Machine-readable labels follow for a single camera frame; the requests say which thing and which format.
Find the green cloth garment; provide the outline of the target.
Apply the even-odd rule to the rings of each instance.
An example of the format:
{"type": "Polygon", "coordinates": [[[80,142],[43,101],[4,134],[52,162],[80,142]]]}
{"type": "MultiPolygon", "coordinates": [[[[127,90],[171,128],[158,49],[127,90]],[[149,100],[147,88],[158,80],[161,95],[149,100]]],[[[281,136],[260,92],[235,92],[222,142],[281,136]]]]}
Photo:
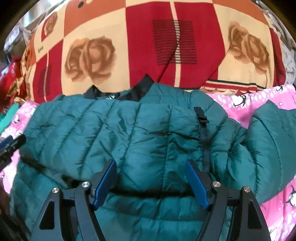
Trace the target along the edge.
{"type": "Polygon", "coordinates": [[[2,133],[13,120],[16,112],[21,106],[18,103],[14,103],[6,112],[6,114],[1,113],[1,123],[0,123],[0,133],[2,133]]]}

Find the red cloth pile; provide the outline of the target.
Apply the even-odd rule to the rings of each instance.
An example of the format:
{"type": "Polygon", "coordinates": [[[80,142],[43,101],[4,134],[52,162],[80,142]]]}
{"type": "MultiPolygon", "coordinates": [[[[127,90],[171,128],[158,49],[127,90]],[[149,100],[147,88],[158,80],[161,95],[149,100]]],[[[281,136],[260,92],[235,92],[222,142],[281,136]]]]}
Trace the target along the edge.
{"type": "Polygon", "coordinates": [[[1,75],[1,111],[26,97],[27,89],[22,76],[21,56],[13,56],[8,72],[1,75]]]}

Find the red orange rose blanket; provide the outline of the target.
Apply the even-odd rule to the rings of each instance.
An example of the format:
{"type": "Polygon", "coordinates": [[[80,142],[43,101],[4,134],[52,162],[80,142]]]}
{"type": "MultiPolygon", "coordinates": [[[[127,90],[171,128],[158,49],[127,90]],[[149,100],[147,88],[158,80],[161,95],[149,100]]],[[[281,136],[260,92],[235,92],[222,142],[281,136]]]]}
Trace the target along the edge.
{"type": "Polygon", "coordinates": [[[280,39],[251,1],[66,1],[23,55],[29,99],[95,85],[120,92],[145,76],[187,91],[257,92],[285,83],[280,39]]]}

